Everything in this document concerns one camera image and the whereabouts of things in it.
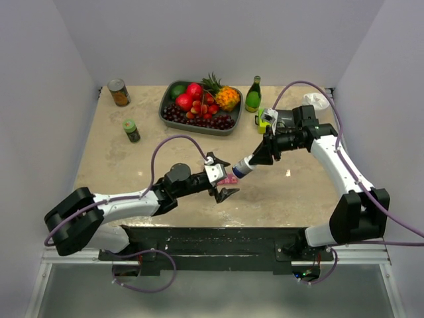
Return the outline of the pink weekly pill organizer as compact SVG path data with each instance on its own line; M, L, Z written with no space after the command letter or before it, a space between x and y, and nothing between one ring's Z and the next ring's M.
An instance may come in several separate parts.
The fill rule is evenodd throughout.
M228 175L225 179L218 182L219 186L223 185L235 185L238 184L239 180L236 176L233 174Z

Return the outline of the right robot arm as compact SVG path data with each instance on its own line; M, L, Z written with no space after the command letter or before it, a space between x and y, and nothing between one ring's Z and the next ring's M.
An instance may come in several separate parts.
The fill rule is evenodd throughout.
M356 243L379 239L386 230L390 196L375 188L361 175L338 142L338 132L329 124L321 124L313 106L296 107L288 123L278 118L274 109L265 109L260 119L267 123L262 142L246 160L253 170L258 165L271 165L285 151L306 149L324 167L340 196L329 221L308 227L295 244L295 253L302 260L311 260L320 246Z

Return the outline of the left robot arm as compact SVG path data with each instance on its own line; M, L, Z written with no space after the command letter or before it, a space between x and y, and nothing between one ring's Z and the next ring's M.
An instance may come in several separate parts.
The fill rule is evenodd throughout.
M178 198L202 191L222 203L238 191L217 187L227 177L227 166L227 162L209 152L201 172L192 173L187 164L177 163L150 188L141 191L102 195L80 187L45 215L49 230L45 244L55 247L60 256L91 247L130 260L136 255L137 243L129 238L126 230L110 227L109 223L166 214L177 207Z

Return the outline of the white-capped pill bottle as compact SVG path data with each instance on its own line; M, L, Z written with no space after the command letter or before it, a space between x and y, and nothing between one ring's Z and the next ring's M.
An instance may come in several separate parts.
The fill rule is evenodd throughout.
M250 160L252 159L252 155L244 157L242 160L237 162L233 167L233 174L238 178L242 179L247 176L249 173L256 169L256 165L252 165Z

